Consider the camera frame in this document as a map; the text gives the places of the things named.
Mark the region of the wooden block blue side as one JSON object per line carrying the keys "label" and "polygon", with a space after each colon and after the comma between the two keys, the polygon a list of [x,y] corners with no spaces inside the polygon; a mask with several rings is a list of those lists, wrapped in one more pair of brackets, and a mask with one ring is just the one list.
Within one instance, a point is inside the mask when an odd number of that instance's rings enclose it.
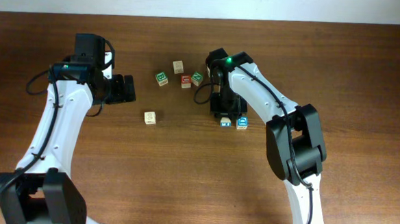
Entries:
{"label": "wooden block blue side", "polygon": [[232,122],[231,119],[225,117],[222,117],[220,120],[220,126],[221,127],[231,127],[232,126]]}

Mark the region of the blue D wooden block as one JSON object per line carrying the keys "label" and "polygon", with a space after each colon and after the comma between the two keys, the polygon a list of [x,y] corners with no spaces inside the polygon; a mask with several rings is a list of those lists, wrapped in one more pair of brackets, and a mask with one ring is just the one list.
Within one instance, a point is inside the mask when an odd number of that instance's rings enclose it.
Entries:
{"label": "blue D wooden block", "polygon": [[249,122],[249,118],[246,116],[242,116],[236,120],[236,128],[237,129],[247,129]]}

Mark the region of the wooden block number 2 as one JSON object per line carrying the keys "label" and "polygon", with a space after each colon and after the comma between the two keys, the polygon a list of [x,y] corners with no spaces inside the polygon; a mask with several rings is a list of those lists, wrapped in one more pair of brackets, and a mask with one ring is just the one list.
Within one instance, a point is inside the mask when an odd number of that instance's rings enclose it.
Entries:
{"label": "wooden block number 2", "polygon": [[155,112],[145,112],[144,121],[147,125],[155,125],[156,124],[157,115]]}

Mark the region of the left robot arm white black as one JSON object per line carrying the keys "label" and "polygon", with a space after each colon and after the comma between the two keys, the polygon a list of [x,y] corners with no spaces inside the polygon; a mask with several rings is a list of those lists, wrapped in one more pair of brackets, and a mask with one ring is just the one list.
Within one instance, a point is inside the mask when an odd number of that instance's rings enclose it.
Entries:
{"label": "left robot arm white black", "polygon": [[88,216],[71,179],[79,131],[89,109],[136,100],[131,75],[113,74],[115,50],[97,34],[77,34],[73,55],[44,74],[47,101],[33,140],[14,171],[0,172],[6,224],[104,224]]}

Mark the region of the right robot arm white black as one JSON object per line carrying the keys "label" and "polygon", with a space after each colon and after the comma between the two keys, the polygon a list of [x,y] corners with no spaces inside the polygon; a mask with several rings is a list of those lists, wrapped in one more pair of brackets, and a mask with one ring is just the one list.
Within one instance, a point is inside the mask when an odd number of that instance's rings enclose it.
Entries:
{"label": "right robot arm white black", "polygon": [[313,105],[285,97],[245,52],[228,55],[223,48],[206,60],[210,111],[228,127],[248,124],[252,107],[266,128],[266,157],[285,184],[292,224],[325,224],[321,207],[321,173],[327,158],[321,120]]}

